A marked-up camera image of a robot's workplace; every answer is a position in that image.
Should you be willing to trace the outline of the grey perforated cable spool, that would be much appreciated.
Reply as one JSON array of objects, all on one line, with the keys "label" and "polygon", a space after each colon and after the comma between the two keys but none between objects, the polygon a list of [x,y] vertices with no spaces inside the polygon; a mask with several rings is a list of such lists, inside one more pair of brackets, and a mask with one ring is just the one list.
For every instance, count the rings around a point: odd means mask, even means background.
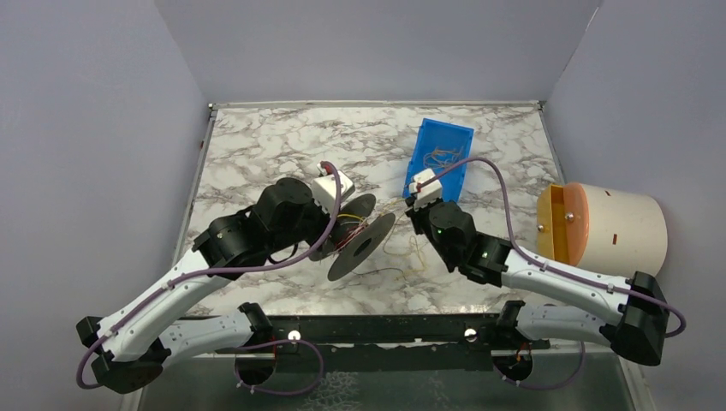
[{"label": "grey perforated cable spool", "polygon": [[329,281],[337,281],[357,268],[385,240],[396,222],[392,212],[372,217],[377,198],[374,194],[362,194],[350,200],[338,213],[336,220],[349,225],[344,237],[334,250],[316,250],[308,258],[318,262],[333,257],[328,270]]}]

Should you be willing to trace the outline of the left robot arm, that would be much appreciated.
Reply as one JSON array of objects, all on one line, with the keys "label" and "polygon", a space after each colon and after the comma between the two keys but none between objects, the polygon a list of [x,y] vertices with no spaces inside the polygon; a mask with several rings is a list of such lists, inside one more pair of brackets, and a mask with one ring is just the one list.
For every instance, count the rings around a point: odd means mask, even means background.
[{"label": "left robot arm", "polygon": [[274,253],[301,242],[311,251],[323,246],[353,191],[343,173],[311,182],[284,177],[265,188],[254,205],[213,220],[176,265],[139,297],[109,316],[87,316],[77,324],[86,346],[81,366],[91,367],[96,387],[128,394],[180,360],[270,342],[271,322],[256,303],[212,319],[184,316],[245,274],[295,263],[295,258],[272,262]]}]

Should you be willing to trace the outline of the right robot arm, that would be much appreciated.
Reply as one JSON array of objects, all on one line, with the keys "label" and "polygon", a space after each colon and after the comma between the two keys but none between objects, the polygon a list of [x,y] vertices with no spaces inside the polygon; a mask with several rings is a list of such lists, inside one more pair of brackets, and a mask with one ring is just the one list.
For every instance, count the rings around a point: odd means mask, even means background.
[{"label": "right robot arm", "polygon": [[562,303],[554,314],[521,307],[513,320],[523,337],[598,343],[632,362],[660,364],[669,310],[654,276],[642,271],[610,276],[547,259],[477,231],[472,215],[454,201],[416,206],[408,197],[406,204],[414,232],[428,239],[448,271]]}]

